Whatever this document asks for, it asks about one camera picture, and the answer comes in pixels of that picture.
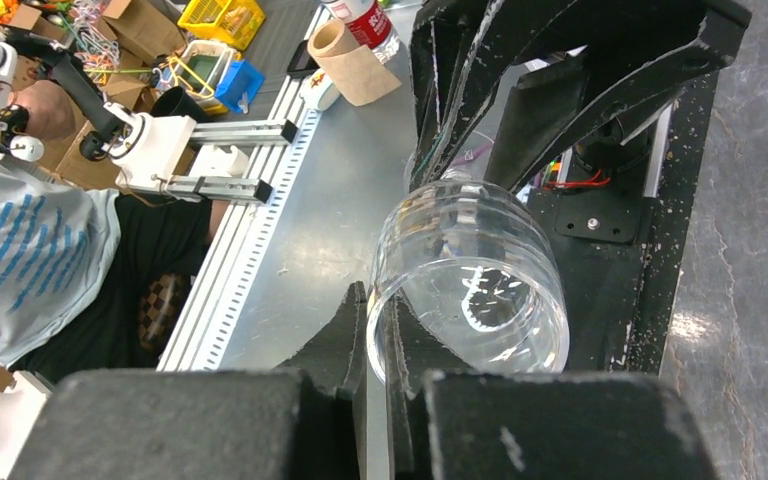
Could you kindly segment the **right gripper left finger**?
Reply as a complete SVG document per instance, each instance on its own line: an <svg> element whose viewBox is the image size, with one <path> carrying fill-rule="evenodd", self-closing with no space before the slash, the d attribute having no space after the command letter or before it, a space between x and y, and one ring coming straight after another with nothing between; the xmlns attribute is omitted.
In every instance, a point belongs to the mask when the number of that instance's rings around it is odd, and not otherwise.
<svg viewBox="0 0 768 480"><path fill-rule="evenodd" d="M366 310L364 283L349 284L330 321L278 367L302 369L321 392L353 400L365 378Z"/></svg>

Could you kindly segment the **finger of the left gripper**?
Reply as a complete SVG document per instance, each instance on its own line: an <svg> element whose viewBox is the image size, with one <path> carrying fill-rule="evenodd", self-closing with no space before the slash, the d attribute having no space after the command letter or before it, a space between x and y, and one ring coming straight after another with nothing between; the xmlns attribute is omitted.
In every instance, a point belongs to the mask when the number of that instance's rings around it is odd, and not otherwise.
<svg viewBox="0 0 768 480"><path fill-rule="evenodd" d="M409 189L449 168L510 67L549 54L536 42L556 18L554 1L423 3L409 43L417 127Z"/></svg>
<svg viewBox="0 0 768 480"><path fill-rule="evenodd" d="M522 187L552 159L616 120L628 140L690 80L731 65L752 19L743 1L552 2L521 34L522 57L582 48L509 90L486 181Z"/></svg>

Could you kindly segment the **clear wine glass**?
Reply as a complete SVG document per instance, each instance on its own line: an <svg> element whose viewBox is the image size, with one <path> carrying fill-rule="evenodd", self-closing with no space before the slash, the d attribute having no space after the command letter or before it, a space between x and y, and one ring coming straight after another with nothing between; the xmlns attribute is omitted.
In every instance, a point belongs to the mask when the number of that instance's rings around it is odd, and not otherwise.
<svg viewBox="0 0 768 480"><path fill-rule="evenodd" d="M366 351L379 380L398 300L421 332L473 369L559 373L567 363L570 327L550 243L519 199L497 185L438 180L387 216L367 307Z"/></svg>

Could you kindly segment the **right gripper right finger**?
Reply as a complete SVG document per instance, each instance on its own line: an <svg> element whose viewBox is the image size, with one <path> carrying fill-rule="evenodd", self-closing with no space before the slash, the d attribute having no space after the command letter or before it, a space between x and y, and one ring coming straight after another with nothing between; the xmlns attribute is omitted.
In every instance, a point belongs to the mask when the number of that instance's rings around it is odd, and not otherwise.
<svg viewBox="0 0 768 480"><path fill-rule="evenodd" d="M419 320L406 298L383 307L383 367L389 401L413 398L427 370L471 370Z"/></svg>

